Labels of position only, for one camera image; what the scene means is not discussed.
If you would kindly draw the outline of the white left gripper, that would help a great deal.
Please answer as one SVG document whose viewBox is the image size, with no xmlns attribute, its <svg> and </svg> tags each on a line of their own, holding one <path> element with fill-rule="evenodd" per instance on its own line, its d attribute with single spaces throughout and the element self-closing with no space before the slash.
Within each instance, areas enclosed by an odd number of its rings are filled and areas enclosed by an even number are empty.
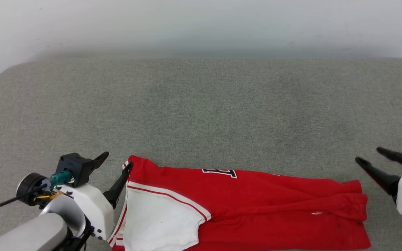
<svg viewBox="0 0 402 251">
<path fill-rule="evenodd" d="M 93 159 L 91 169 L 98 169 L 109 155 L 110 153 L 106 151 Z M 114 229 L 114 209 L 117 207 L 119 197 L 128 181 L 133 166 L 133 162 L 124 163 L 121 176 L 104 193 L 89 184 L 84 184 L 77 188 L 69 185 L 61 187 L 61 192 L 71 193 L 71 197 L 88 218 L 91 226 L 94 227 L 96 237 L 101 237 L 102 240 L 107 241 Z"/>
</svg>

